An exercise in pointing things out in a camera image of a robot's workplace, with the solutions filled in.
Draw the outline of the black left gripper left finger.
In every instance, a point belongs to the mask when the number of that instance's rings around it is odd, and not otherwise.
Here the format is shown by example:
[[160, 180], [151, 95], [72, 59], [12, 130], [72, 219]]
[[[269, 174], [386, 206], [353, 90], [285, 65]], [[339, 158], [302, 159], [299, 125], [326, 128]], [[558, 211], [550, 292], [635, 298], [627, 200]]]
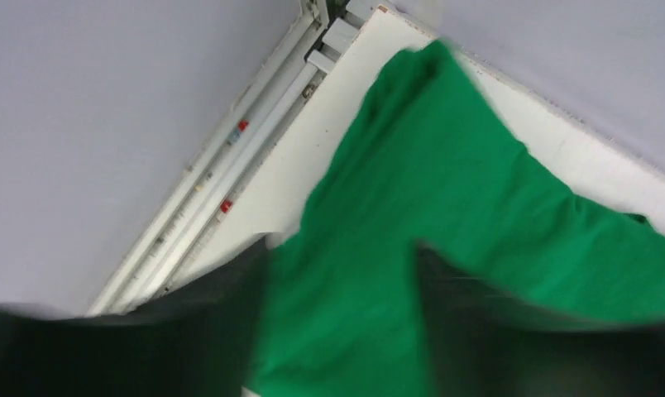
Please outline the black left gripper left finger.
[[238, 396], [269, 263], [259, 239], [125, 314], [51, 319], [0, 306], [0, 396]]

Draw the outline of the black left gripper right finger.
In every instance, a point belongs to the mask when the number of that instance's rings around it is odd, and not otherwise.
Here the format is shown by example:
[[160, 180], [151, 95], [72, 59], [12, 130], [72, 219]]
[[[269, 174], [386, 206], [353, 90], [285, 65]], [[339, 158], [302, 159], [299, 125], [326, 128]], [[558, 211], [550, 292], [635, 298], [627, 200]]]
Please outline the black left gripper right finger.
[[441, 396], [665, 396], [665, 320], [612, 323], [531, 304], [416, 248]]

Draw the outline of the green t-shirt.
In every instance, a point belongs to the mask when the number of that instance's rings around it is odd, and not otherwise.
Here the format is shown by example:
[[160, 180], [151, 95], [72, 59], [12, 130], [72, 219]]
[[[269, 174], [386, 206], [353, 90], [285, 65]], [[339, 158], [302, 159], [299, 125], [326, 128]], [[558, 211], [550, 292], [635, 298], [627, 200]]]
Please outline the green t-shirt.
[[530, 303], [665, 319], [665, 236], [575, 194], [494, 114], [441, 41], [383, 67], [273, 253], [263, 396], [430, 396], [414, 243]]

